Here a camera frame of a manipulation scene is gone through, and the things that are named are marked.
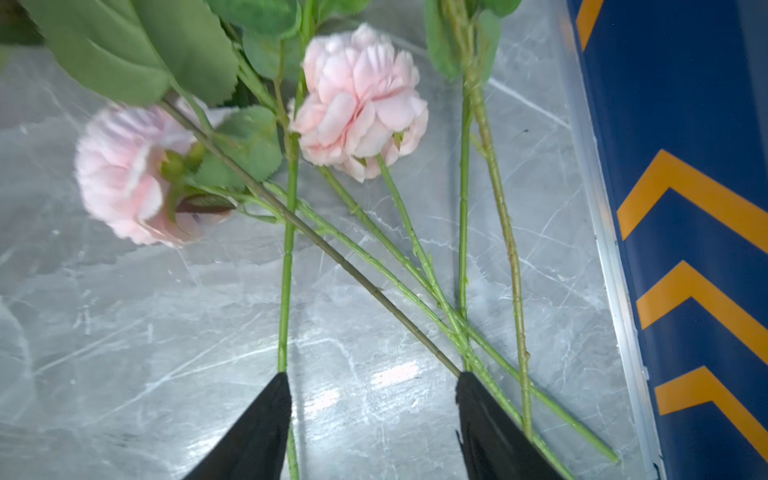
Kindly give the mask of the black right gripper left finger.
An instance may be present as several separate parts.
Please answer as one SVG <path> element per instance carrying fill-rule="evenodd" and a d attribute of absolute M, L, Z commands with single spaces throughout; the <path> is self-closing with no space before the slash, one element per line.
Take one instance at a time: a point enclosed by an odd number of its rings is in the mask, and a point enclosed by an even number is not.
<path fill-rule="evenodd" d="M 185 479 L 278 479 L 291 416 L 289 379 L 279 372 Z"/>

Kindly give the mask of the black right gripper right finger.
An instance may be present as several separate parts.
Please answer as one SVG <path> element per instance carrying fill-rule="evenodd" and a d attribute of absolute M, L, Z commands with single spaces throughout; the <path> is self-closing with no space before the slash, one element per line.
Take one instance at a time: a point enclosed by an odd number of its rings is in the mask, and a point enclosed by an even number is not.
<path fill-rule="evenodd" d="M 561 480 L 472 372 L 456 386 L 459 444 L 471 480 Z"/>

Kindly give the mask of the pink rose stem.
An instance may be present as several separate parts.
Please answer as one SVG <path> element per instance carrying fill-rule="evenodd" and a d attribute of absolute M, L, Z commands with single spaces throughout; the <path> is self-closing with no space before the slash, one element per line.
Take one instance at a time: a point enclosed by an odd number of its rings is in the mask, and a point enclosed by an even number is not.
<path fill-rule="evenodd" d="M 209 108 L 178 98 L 139 107 L 110 102 L 86 125 L 75 154 L 75 177 L 86 211 L 137 245 L 180 248 L 245 204 L 270 212 L 268 222 L 298 230 L 345 268 L 453 374 L 458 368 L 323 234 L 279 199 L 270 182 L 283 152 L 274 113 L 263 106 Z"/>

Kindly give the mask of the pink carnation stem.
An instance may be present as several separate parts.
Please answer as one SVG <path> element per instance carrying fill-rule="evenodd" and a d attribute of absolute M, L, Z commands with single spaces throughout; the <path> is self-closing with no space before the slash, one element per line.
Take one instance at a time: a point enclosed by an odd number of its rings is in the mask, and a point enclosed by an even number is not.
<path fill-rule="evenodd" d="M 470 160 L 479 154 L 497 169 L 484 113 L 485 68 L 494 61 L 496 40 L 484 27 L 471 25 L 468 39 L 448 60 L 463 73 L 459 167 L 458 286 L 454 299 L 441 287 L 433 258 L 427 253 L 391 174 L 392 166 L 414 153 L 428 125 L 428 106 L 418 93 L 420 74 L 412 55 L 397 49 L 385 34 L 368 25 L 351 32 L 313 38 L 301 68 L 306 92 L 291 108 L 291 131 L 305 159 L 314 165 L 349 212 L 417 281 L 411 289 L 397 281 L 400 293 L 429 317 L 456 347 L 465 369 L 490 390 L 522 430 L 527 445 L 547 459 L 552 450 L 533 429 L 532 406 L 545 405 L 609 461 L 616 452 L 576 420 L 531 380 L 526 349 L 521 273 L 511 222 L 502 230 L 512 275 L 512 301 L 518 360 L 509 362 L 475 328 L 468 308 Z M 338 174 L 365 182 L 382 179 L 391 194 L 412 253 L 401 251 L 338 180 Z"/>

